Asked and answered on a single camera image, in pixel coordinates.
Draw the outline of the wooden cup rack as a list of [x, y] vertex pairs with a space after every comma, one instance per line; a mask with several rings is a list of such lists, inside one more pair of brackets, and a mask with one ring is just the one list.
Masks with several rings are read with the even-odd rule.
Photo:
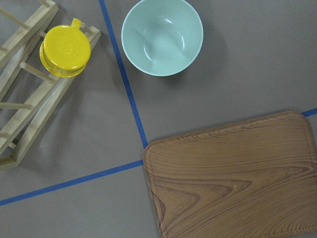
[[52, 74], [40, 44], [55, 25], [78, 28], [91, 47], [99, 40], [86, 0], [3, 0], [0, 3], [0, 168], [17, 167], [74, 76]]

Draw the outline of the light green bowl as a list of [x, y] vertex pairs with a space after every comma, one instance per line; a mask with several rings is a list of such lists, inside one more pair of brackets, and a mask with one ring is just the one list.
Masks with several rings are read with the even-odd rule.
[[185, 0], [141, 0], [127, 13], [121, 43], [128, 60], [153, 76], [185, 70], [204, 39], [202, 21]]

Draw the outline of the wooden cutting board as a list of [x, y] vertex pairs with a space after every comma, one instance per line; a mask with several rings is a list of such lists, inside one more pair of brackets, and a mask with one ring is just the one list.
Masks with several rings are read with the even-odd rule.
[[317, 151], [301, 113], [159, 140], [143, 161], [163, 238], [283, 238], [317, 230]]

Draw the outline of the yellow cup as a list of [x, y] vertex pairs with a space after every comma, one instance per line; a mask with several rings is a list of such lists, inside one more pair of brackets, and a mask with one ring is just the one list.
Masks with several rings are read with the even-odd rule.
[[82, 21], [74, 18], [71, 25], [58, 25], [49, 30], [40, 46], [40, 60], [45, 69], [58, 77], [79, 75], [91, 56], [91, 45], [80, 30]]

